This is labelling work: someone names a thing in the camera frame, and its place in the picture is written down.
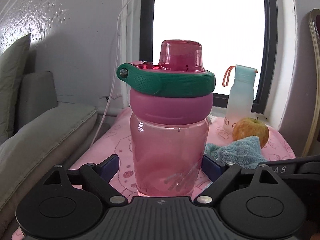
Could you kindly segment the teal microfibre cloth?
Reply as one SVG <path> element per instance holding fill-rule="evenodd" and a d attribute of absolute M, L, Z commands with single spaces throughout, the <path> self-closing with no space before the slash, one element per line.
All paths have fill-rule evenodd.
<path fill-rule="evenodd" d="M 207 143 L 204 154 L 224 164 L 233 162 L 245 169 L 255 169 L 259 163 L 267 162 L 261 153 L 259 138 L 255 135 L 234 141 L 227 146 Z"/>

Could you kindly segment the pink printed table cloth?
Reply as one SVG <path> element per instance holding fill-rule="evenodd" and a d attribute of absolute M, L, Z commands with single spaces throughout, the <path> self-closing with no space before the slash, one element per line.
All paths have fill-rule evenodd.
<path fill-rule="evenodd" d="M 211 210 L 194 206 L 187 197 L 138 198 L 130 135 L 131 110 L 123 110 L 109 129 L 73 165 L 75 175 L 63 168 L 49 171 L 18 205 L 21 231 L 36 239 L 226 239 L 229 232 Z M 112 154 L 119 170 L 106 182 L 97 165 Z M 91 184 L 114 186 L 130 201 L 127 206 L 103 209 L 94 193 L 81 188 L 82 173 Z"/>

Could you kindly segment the red yellow apple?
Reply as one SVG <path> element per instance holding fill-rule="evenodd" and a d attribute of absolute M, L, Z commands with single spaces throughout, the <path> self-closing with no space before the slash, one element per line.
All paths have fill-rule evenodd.
<path fill-rule="evenodd" d="M 258 118 L 243 118 L 235 124 L 232 136 L 234 141 L 256 136 L 259 139 L 260 148 L 263 148 L 268 142 L 270 132 Z"/>

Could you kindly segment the frosted bottle teal cap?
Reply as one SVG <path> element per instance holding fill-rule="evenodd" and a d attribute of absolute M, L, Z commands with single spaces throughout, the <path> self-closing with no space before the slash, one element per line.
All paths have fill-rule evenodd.
<path fill-rule="evenodd" d="M 235 69 L 234 83 L 229 93 L 223 122 L 223 129 L 231 134 L 239 120 L 250 116 L 254 100 L 255 76 L 258 72 L 255 68 L 241 65 L 230 66 L 223 77 L 223 87 L 228 86 L 233 69 Z"/>

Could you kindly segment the beige sofa cushion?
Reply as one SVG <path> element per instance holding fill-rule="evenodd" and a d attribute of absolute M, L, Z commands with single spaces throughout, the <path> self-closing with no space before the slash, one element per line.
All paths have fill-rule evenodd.
<path fill-rule="evenodd" d="M 1 55 L 1 233 L 19 202 L 56 164 L 72 163 L 87 142 L 98 111 L 58 102 L 51 72 L 25 72 L 30 36 Z"/>

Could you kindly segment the black window frame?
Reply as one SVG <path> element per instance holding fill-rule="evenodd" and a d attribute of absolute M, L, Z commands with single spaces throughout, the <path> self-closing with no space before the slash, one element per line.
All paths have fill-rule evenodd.
<path fill-rule="evenodd" d="M 252 110 L 264 113 L 277 50 L 276 0 L 141 0 L 139 57 L 157 63 L 164 40 L 202 44 L 203 64 L 216 76 L 214 105 L 226 107 L 222 86 L 233 65 L 258 70 Z"/>

